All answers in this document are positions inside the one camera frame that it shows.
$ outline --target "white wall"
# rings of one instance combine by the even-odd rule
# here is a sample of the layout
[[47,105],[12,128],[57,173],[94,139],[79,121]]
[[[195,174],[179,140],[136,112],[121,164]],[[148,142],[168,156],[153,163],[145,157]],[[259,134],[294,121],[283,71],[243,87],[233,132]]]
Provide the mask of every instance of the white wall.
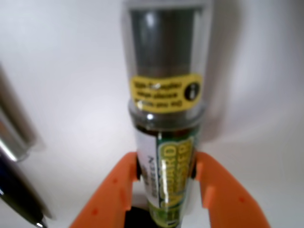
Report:
[[[41,138],[19,167],[52,214],[51,228],[67,228],[136,148],[120,2],[0,0],[1,66]],[[302,227],[304,2],[219,0],[215,9],[202,149],[244,184],[271,226]],[[198,191],[185,228],[209,226]],[[139,204],[140,183],[134,194]],[[0,224],[31,227],[2,201]]]

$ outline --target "orange clamp arm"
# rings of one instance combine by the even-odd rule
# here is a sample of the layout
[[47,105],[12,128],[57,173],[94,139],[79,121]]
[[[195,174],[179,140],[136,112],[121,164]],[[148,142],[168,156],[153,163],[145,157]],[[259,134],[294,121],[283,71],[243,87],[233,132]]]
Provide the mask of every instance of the orange clamp arm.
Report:
[[[137,181],[136,153],[126,154],[112,169],[70,228],[123,228]],[[215,159],[196,154],[196,179],[212,228],[269,228],[257,202]]]
[[269,228],[261,208],[244,187],[214,158],[198,152],[196,180],[212,228]]
[[126,154],[112,169],[70,228],[123,228],[137,181],[136,153]]

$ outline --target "yellow sticker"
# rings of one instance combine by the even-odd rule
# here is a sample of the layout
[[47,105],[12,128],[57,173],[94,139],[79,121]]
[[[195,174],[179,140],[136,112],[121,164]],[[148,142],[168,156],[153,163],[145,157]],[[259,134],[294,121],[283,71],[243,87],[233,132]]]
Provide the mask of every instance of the yellow sticker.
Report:
[[152,113],[173,113],[191,109],[200,101],[202,76],[134,76],[130,87],[132,99],[139,109]]

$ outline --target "yellow lettering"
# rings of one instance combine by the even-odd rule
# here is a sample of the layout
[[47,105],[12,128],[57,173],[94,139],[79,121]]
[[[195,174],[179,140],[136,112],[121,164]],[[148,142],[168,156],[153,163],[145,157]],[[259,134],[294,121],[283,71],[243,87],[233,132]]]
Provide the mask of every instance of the yellow lettering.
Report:
[[188,154],[182,154],[178,157],[179,163],[182,163],[182,162],[188,163],[188,160],[189,160],[189,155]]
[[176,204],[178,204],[181,200],[182,200],[183,196],[182,195],[178,195],[178,196],[169,196],[169,202],[161,202],[161,207],[162,208],[166,208],[166,207],[172,207]]
[[175,167],[175,158],[166,158],[165,167],[163,169],[170,169]]
[[176,155],[176,146],[165,146],[163,148],[163,156],[164,157],[173,157]]
[[174,169],[168,169],[166,170],[166,176],[174,178],[175,170]]

